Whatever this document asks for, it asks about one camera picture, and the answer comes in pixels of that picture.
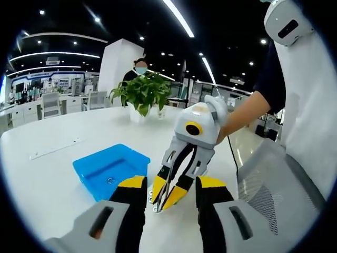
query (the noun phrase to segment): white table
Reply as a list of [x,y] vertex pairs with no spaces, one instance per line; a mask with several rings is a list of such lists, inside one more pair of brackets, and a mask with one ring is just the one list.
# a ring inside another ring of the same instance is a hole
[[[0,139],[4,175],[13,200],[32,232],[42,240],[61,237],[95,201],[80,182],[72,162],[123,143],[148,156],[149,187],[161,167],[181,109],[167,107],[165,119],[153,108],[144,125],[130,122],[128,109],[108,108],[62,115],[5,132]],[[79,138],[82,142],[34,160],[29,156]],[[215,148],[208,176],[227,183],[237,198],[236,167],[227,141]],[[153,213],[147,204],[140,252],[203,252],[197,224],[195,186],[179,204]]]

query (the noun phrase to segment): blue container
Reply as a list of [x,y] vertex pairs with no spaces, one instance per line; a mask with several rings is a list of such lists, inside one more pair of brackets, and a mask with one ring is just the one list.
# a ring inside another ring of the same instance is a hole
[[94,199],[109,200],[120,182],[146,176],[150,159],[125,145],[117,144],[73,162],[81,182]]

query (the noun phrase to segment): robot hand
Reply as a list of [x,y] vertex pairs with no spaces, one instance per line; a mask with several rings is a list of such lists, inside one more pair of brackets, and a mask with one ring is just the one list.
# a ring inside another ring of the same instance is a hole
[[[152,196],[153,211],[160,212],[181,200],[197,176],[206,173],[214,155],[220,127],[225,125],[227,105],[221,98],[205,96],[205,102],[184,109],[177,120],[175,135],[166,150],[162,168],[155,177]],[[171,192],[174,179],[184,159],[193,151],[192,158]]]

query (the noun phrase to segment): screw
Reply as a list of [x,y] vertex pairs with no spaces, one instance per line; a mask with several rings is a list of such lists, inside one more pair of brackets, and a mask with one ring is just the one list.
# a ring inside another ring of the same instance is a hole
[[113,178],[108,178],[107,183],[112,184],[115,180]]

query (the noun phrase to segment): chair backrest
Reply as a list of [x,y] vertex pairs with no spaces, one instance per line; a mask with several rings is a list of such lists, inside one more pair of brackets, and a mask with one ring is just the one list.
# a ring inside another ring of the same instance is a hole
[[105,108],[104,102],[106,95],[107,95],[106,91],[90,92],[88,101],[89,110]]
[[237,179],[239,199],[262,214],[289,249],[308,232],[325,204],[304,169],[269,139],[240,168]]
[[42,94],[43,118],[61,115],[59,98],[58,92]]

